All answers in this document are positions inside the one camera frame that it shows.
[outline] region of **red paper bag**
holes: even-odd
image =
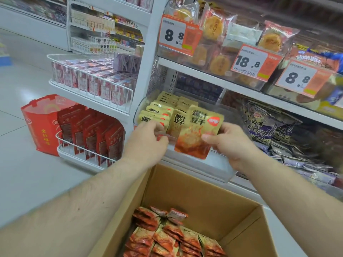
[[[55,135],[60,131],[60,126],[57,112],[75,104],[59,95],[47,95],[34,99],[21,108],[37,151],[58,156],[59,143]]]

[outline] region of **orange price tag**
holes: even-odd
[[[330,70],[290,59],[275,85],[314,98],[332,73]]]
[[[164,14],[158,43],[180,53],[192,56],[198,46],[202,30],[199,25]]]
[[[243,44],[231,71],[267,82],[282,59],[282,55]]]

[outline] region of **wire basket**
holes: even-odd
[[[71,141],[63,140],[61,138],[61,134],[62,131],[59,131],[56,134],[56,138],[59,142],[57,151],[62,158],[93,171],[102,171],[116,162],[114,159],[110,159],[103,155],[97,154],[94,151],[90,151],[75,145],[71,143]]]
[[[132,52],[117,53],[134,55]],[[130,84],[131,88],[129,88],[120,85],[120,82],[115,83],[105,78],[96,76],[95,74],[91,74],[85,71],[85,69],[78,69],[76,64],[68,64],[68,61],[75,60],[96,61],[100,59],[112,59],[114,57],[113,53],[52,54],[47,55],[47,57],[52,61],[52,84],[98,103],[107,105],[118,111],[127,114],[130,113],[136,78],[132,79],[131,77],[128,77],[127,79],[123,79],[123,81],[133,81],[132,85]],[[74,85],[71,84],[70,81],[66,81],[66,79],[70,78],[73,80],[74,78],[78,78],[79,83]]]

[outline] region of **open cardboard box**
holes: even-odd
[[[259,203],[160,164],[131,186],[88,257],[121,257],[138,206],[186,212],[184,226],[216,239],[228,257],[277,257]]]

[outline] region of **white wire basket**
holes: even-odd
[[[61,134],[62,131],[59,131],[56,134],[56,138],[59,142],[57,151],[61,158],[94,172],[101,172],[116,162],[114,159],[110,159],[97,154],[94,151],[75,145],[71,143],[71,141],[63,140]]]
[[[132,52],[117,52],[121,54],[134,55]],[[51,54],[47,57],[52,61],[53,68],[53,78],[51,80],[53,85],[71,91],[77,95],[86,97],[98,103],[107,105],[118,111],[129,114],[133,99],[133,93],[135,85],[132,88],[122,86],[119,83],[114,83],[112,81],[106,80],[105,78],[98,77],[95,74],[88,73],[82,69],[78,69],[76,65],[68,65],[66,61],[74,60],[97,60],[97,59],[112,59],[114,57],[113,53],[101,53],[101,54]],[[74,76],[81,76],[85,79],[82,86],[86,88],[81,88],[81,83],[74,86],[70,83],[65,83],[65,77],[60,77],[61,74],[72,74]],[[92,81],[96,82],[97,85],[101,85],[101,93],[94,92],[89,89],[88,79],[92,77]]]

